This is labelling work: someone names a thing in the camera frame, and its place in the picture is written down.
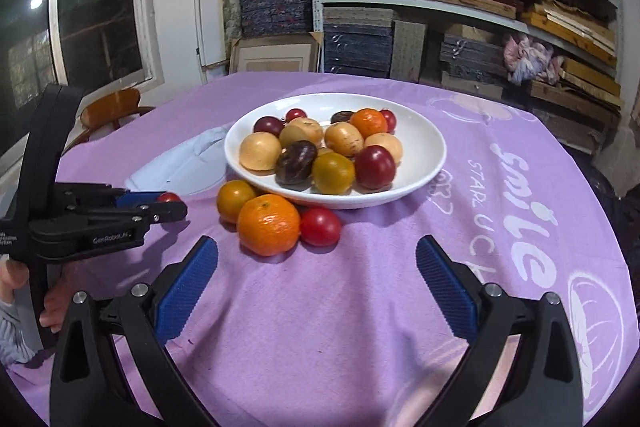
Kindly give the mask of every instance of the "pink fabric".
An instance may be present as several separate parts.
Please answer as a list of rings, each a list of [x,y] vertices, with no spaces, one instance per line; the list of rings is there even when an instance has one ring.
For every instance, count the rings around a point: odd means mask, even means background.
[[[58,177],[122,186],[178,143],[264,103],[310,92],[371,94],[419,111],[447,141],[444,169],[402,200],[340,212],[335,249],[298,245],[272,259],[241,252],[236,234],[218,221],[215,187],[187,198],[187,221],[153,227],[143,248],[82,263],[84,288],[96,298],[119,295],[210,235],[219,268],[168,349],[221,425],[400,427],[426,409],[466,347],[415,267],[416,242],[431,233],[483,282],[525,298],[561,296],[589,419],[638,350],[629,274],[587,181],[529,113],[392,80],[238,73],[76,147],[62,158]],[[140,403],[154,411],[126,343],[118,350]],[[14,371],[46,418],[50,360]]]

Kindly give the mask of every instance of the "wooden chair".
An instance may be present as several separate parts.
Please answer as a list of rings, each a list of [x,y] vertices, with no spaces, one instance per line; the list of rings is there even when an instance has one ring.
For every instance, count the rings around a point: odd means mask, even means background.
[[[133,87],[112,92],[92,102],[80,114],[84,131],[66,147],[65,152],[79,143],[88,142],[91,135],[105,125],[111,124],[116,130],[120,128],[121,118],[135,114],[143,116],[154,109],[153,107],[139,107],[139,103],[140,92]]]

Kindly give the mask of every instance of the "white bowl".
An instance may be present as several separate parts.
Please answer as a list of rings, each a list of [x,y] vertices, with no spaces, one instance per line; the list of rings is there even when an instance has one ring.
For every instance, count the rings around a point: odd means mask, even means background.
[[[391,188],[372,192],[354,185],[349,194],[328,196],[308,187],[304,190],[282,187],[276,183],[273,171],[255,172],[242,167],[238,161],[240,144],[253,132],[255,121],[263,116],[282,118],[289,109],[295,107],[304,110],[309,118],[319,121],[322,126],[328,126],[332,115],[338,111],[357,111],[363,108],[387,108],[393,111],[398,120],[394,134],[402,142],[404,157]],[[344,210],[395,201],[426,185],[442,168],[447,156],[447,145],[433,123],[404,105],[363,94],[328,92],[292,96],[252,110],[238,120],[226,135],[225,156],[230,167],[239,176],[262,190],[306,206]]]

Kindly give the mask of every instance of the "blue gripper pad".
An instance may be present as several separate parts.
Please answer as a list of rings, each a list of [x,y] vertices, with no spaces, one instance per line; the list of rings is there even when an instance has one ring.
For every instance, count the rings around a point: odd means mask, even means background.
[[[171,285],[159,295],[155,303],[156,319],[154,331],[161,344],[174,339],[182,333],[204,288],[218,267],[218,245],[203,235],[180,264],[166,267],[159,278],[168,269],[180,269]]]
[[[162,194],[164,194],[164,192],[125,192],[116,199],[116,208],[155,203]]]
[[[415,261],[452,333],[469,343],[475,341],[479,330],[478,307],[454,271],[457,263],[430,236],[418,241]]]

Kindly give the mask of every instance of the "sleeve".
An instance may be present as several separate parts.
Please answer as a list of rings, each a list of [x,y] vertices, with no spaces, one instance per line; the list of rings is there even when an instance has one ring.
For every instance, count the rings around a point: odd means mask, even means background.
[[[0,301],[0,363],[5,367],[15,362],[27,363],[34,356],[24,343],[15,303]]]

